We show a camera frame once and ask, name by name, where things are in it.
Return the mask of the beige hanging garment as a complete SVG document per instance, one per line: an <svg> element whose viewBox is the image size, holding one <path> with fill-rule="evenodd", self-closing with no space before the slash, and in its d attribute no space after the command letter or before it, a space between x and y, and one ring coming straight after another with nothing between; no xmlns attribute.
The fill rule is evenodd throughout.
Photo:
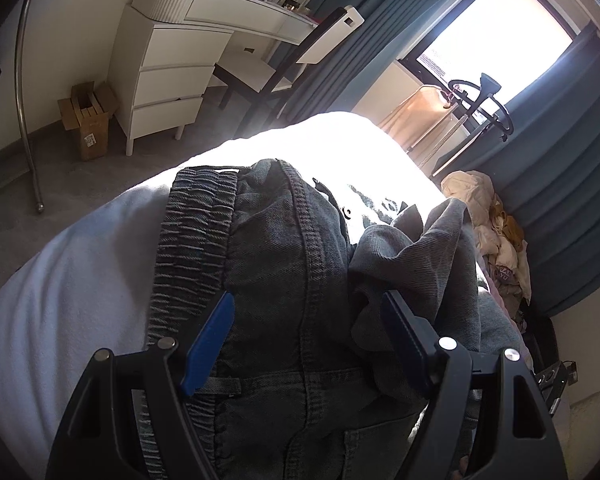
<svg viewBox="0 0 600 480"><path fill-rule="evenodd" d="M410 159L424 169L467 118L454 113L457 99L433 84L423 84L378 125Z"/></svg>

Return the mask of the right teal curtain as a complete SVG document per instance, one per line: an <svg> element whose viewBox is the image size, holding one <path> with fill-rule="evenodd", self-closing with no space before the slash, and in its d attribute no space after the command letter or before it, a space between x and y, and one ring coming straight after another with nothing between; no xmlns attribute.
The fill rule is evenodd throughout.
<svg viewBox="0 0 600 480"><path fill-rule="evenodd" d="M600 287L600 33L587 24L506 106L514 132L493 130L437 161L440 178L487 174L528 243L532 301L546 315Z"/></svg>

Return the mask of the pile of beige bedding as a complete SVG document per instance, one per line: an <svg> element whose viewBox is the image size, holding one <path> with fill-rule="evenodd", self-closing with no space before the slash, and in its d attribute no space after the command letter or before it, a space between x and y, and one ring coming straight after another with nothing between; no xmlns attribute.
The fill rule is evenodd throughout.
<svg viewBox="0 0 600 480"><path fill-rule="evenodd" d="M441 183L446 197L457 198L466 204L474 227L476 246L484 273L509 302L521 299L529 303L532 297L528 243L516 252L503 235L495 232L490 220L490 206L496 194L491 178L479 171L454 171Z"/></svg>

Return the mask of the window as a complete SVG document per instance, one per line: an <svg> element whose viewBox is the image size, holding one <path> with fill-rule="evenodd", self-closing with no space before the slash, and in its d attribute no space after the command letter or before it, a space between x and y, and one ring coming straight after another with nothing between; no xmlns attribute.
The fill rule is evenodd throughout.
<svg viewBox="0 0 600 480"><path fill-rule="evenodd" d="M501 85L503 105L535 82L576 32L548 0L460 0L400 63L423 84L453 79Z"/></svg>

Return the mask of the cardboard box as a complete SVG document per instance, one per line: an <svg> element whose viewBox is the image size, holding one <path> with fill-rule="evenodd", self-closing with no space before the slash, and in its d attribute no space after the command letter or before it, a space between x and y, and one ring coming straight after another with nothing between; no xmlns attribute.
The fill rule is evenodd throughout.
<svg viewBox="0 0 600 480"><path fill-rule="evenodd" d="M93 81L76 84L70 96L57 101L65 130L76 142L82 160L92 160L107 154L110 119L119 102L106 84Z"/></svg>

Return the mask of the white dressing table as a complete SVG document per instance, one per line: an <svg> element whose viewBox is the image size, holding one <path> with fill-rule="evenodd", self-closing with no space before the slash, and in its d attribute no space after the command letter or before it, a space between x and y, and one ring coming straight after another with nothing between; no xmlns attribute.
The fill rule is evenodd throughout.
<svg viewBox="0 0 600 480"><path fill-rule="evenodd" d="M192 124L233 35L300 44L316 24L262 0L132 0L123 10L107 82L118 124L134 141Z"/></svg>

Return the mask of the white backed chair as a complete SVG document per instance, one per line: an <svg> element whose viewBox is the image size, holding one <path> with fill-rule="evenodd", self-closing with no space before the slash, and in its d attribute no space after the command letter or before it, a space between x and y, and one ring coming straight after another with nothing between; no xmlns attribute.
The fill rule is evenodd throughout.
<svg viewBox="0 0 600 480"><path fill-rule="evenodd" d="M287 78L288 70L298 65L301 74L309 65L317 65L332 50L346 40L364 23L364 18L354 6L340 6L333 10L280 61L276 67L255 58L252 54L225 53L215 63L213 76L226 84L224 96L219 105L224 110L234 93L250 103L249 110L234 132L234 139L245 138L250 133L250 122L259 110L268 108L270 112L263 122L266 128L279 118L286 103L294 93L296 80Z"/></svg>

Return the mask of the blue denim jeans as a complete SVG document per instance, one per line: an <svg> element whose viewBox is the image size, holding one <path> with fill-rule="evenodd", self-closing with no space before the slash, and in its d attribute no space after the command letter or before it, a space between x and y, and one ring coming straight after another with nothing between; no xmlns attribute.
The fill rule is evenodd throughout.
<svg viewBox="0 0 600 480"><path fill-rule="evenodd" d="M327 188L288 162L189 167L160 229L147 339L173 336L218 292L235 319L186 401L220 479L391 479L425 402L380 319L384 292L470 351L520 349L475 259L466 207L404 211L357 242Z"/></svg>

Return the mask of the garment steamer stand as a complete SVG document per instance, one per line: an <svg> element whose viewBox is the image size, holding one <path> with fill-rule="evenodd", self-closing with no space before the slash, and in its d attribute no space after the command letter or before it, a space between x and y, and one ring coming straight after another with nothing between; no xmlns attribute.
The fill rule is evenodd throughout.
<svg viewBox="0 0 600 480"><path fill-rule="evenodd" d="M485 73L480 75L478 84L464 79L452 79L446 87L423 84L413 96L426 98L427 104L420 114L431 112L434 117L416 127L416 136L406 141L404 150L415 156L419 166L424 166L471 120L477 125L468 134L470 138L495 129L502 141L506 141L514 133L514 122L496 98L501 88Z"/></svg>

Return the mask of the mustard yellow garment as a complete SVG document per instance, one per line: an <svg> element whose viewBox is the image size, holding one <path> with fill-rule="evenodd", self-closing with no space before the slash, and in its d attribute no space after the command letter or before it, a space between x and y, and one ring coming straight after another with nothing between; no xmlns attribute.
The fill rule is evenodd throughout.
<svg viewBox="0 0 600 480"><path fill-rule="evenodd" d="M503 235L514 246L516 252L524 249L524 230L516 219L506 212L498 195L494 196L490 206L490 220L495 232Z"/></svg>

